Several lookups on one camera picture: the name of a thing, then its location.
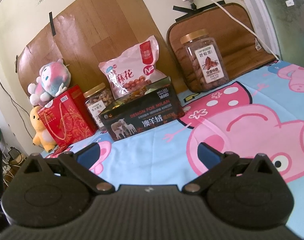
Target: yellow plush toy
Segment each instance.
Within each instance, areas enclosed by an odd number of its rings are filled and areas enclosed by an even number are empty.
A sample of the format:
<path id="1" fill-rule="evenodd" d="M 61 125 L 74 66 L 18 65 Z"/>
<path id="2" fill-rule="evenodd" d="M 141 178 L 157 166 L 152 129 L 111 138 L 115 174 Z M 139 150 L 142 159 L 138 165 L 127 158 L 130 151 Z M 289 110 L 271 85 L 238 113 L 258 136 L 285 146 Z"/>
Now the yellow plush toy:
<path id="1" fill-rule="evenodd" d="M 42 123 L 37 111 L 41 109 L 40 106 L 34 107 L 30 112 L 30 120 L 31 124 L 36 131 L 36 135 L 33 138 L 33 143 L 35 145 L 43 145 L 44 150 L 50 152 L 56 146 L 56 142 L 53 140 L 52 136 L 45 128 L 44 124 Z"/>

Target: wall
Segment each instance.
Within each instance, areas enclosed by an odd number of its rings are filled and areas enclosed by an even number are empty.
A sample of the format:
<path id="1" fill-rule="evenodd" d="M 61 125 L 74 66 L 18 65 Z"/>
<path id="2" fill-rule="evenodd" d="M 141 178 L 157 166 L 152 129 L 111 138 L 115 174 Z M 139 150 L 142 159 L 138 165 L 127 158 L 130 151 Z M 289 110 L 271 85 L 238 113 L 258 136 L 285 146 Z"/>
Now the wall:
<path id="1" fill-rule="evenodd" d="M 0 75 L 2 80 L 11 84 L 14 98 L 29 112 L 31 106 L 28 97 L 23 92 L 15 73 L 15 57 L 19 55 L 36 34 L 49 22 L 49 12 L 52 11 L 55 17 L 74 0 L 2 0 L 0 3 Z M 143 0 L 147 5 L 162 36 L 166 37 L 168 28 L 175 23 L 175 19 L 184 13 L 173 11 L 173 5 L 189 7 L 188 3 L 182 0 Z M 236 2 L 243 6 L 243 0 L 225 0 Z M 196 0 L 198 7 L 205 6 L 211 2 L 208 0 Z M 3 102 L 0 92 L 0 109 L 5 119 L 10 124 L 13 132 L 17 135 L 18 141 L 23 148 L 31 153 L 35 148 L 32 146 L 31 138 L 25 132 L 22 122 L 14 118 L 13 109 L 9 102 Z"/>
<path id="2" fill-rule="evenodd" d="M 4 88 L 6 90 L 8 90 L 9 92 L 11 91 L 11 88 L 4 76 L 4 72 L 2 71 L 1 68 L 1 63 L 0 63 L 0 79 L 2 82 L 2 85 L 4 86 Z M 6 110 L 9 114 L 8 114 L 8 122 L 5 120 L 3 112 L 1 109 Z M 10 125 L 8 123 L 12 123 L 14 124 L 15 127 L 17 127 L 17 129 L 15 129 L 17 131 L 16 134 L 13 133 Z M 22 123 L 22 120 L 20 119 L 19 114 L 17 113 L 17 110 L 15 109 L 15 107 L 12 105 L 10 98 L 8 97 L 8 95 L 6 95 L 6 93 L 3 91 L 3 89 L 1 88 L 0 85 L 0 128 L 1 128 L 1 132 L 3 135 L 3 138 L 5 140 L 5 142 L 8 145 L 8 148 L 15 147 L 18 150 L 20 150 L 20 152 L 22 153 L 26 153 L 26 151 L 40 151 L 40 147 L 36 147 L 31 145 L 30 143 L 28 143 L 26 145 L 26 148 L 23 148 L 22 145 L 18 142 L 19 140 L 25 141 L 25 138 L 22 137 L 21 135 L 24 133 L 25 129 Z"/>

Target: pink snack bag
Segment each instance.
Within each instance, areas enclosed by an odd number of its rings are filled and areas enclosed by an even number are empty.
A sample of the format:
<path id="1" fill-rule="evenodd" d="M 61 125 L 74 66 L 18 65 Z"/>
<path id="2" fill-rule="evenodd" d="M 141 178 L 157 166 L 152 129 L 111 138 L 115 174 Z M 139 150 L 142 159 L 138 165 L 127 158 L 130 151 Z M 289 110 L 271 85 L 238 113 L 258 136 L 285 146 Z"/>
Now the pink snack bag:
<path id="1" fill-rule="evenodd" d="M 99 64 L 107 76 L 112 93 L 118 99 L 159 79 L 166 77 L 155 69 L 159 58 L 159 45 L 154 36 L 134 45 L 119 57 Z"/>

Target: frosted glass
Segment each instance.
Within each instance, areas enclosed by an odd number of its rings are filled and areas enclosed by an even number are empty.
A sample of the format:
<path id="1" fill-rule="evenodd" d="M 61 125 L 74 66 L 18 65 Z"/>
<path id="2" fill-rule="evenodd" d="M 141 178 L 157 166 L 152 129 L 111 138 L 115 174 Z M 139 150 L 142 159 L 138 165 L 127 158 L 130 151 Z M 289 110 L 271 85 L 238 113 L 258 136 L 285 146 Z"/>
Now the frosted glass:
<path id="1" fill-rule="evenodd" d="M 304 67 L 304 0 L 264 0 L 272 19 L 282 60 Z"/>

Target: bed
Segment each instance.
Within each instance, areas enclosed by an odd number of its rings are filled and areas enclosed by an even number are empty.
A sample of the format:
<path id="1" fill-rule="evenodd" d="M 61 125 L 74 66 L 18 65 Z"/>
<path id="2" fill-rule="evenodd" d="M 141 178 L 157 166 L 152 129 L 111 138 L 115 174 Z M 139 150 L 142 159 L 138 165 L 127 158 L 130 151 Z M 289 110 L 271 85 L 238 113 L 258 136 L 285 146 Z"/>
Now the bed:
<path id="1" fill-rule="evenodd" d="M 176 184 L 181 188 L 207 171 L 199 143 L 241 157 L 265 153 L 294 196 L 287 226 L 304 237 L 304 68 L 274 61 L 207 93 L 179 94 L 185 116 L 113 142 L 108 133 L 71 145 L 76 153 L 92 142 L 101 155 L 90 168 L 116 188 L 120 184 Z M 42 153 L 43 157 L 55 157 Z"/>

